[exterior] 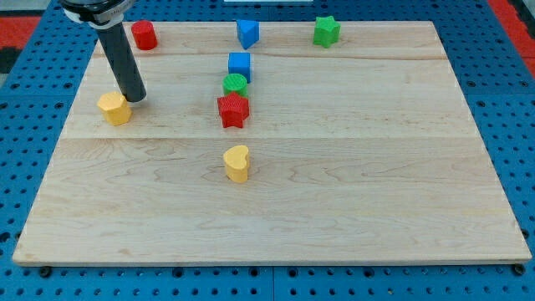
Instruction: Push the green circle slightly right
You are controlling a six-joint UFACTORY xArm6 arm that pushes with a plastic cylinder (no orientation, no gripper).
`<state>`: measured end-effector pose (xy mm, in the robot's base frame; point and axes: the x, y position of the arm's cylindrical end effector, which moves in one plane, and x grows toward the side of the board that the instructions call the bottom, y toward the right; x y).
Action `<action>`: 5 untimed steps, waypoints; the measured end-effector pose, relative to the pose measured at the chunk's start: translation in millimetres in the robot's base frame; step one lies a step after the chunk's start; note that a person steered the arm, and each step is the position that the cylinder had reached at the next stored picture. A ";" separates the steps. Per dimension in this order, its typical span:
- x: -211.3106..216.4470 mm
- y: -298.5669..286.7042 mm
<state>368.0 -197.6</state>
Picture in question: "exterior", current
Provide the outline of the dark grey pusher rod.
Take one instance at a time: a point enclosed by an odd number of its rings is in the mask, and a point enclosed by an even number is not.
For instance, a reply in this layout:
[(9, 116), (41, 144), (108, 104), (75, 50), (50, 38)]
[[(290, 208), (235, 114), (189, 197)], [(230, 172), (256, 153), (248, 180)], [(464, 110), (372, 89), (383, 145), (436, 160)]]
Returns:
[(146, 97), (145, 85), (122, 22), (96, 32), (120, 92), (128, 102), (142, 101)]

